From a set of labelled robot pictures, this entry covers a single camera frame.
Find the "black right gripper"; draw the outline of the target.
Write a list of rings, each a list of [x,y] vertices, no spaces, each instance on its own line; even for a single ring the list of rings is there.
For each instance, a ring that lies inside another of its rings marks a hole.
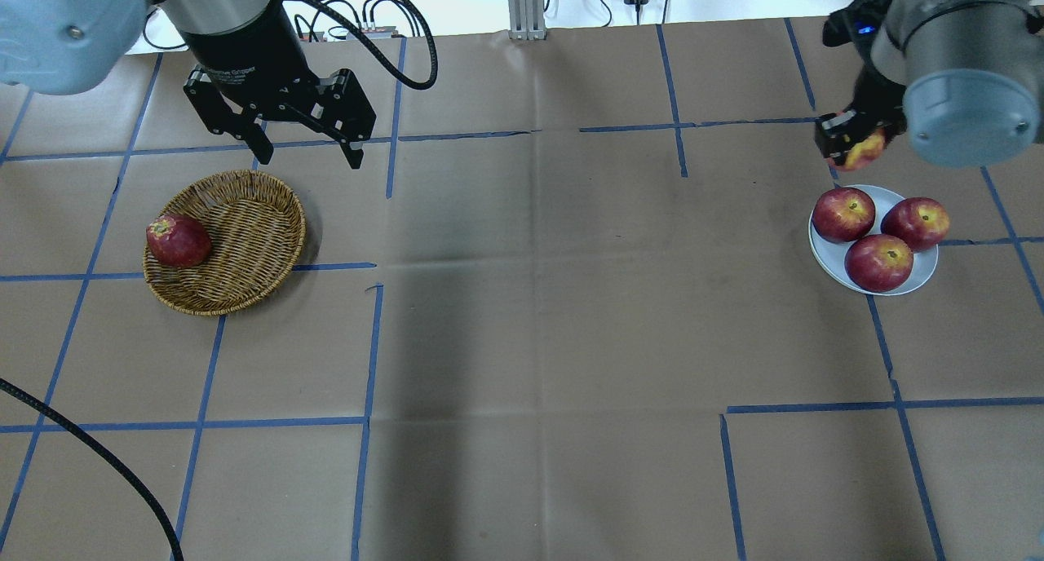
[[[850,103],[843,111],[821,115],[814,121],[814,144],[821,156],[841,170],[854,162],[856,145],[874,131],[883,130],[887,142],[905,134],[904,94],[905,86],[891,81],[872,64],[864,64]]]

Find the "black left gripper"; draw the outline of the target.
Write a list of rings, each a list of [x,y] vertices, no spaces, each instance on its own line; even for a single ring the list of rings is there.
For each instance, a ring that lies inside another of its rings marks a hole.
[[[330,138],[351,170],[363,162],[361,144],[372,138],[376,112],[350,69],[318,78],[282,4],[271,2],[254,21],[221,34],[184,33],[201,70],[184,92],[212,134],[241,141],[261,165],[275,146],[256,122],[296,122]]]

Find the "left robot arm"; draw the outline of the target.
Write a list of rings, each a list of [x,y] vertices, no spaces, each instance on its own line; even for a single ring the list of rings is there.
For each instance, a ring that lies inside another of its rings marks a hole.
[[[47,95],[89,91],[157,7],[197,60],[184,92],[208,131],[241,141],[266,164],[272,141],[261,123],[296,123],[339,144],[357,170],[375,111],[353,71],[310,70],[285,1],[1,0],[1,79]]]

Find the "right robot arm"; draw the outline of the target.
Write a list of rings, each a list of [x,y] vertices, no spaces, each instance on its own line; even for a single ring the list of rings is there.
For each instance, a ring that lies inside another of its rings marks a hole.
[[[869,137],[909,136],[932,165],[1006,162],[1042,141],[1042,14],[1033,0],[853,0],[821,30],[862,67],[850,104],[816,120],[836,168]]]

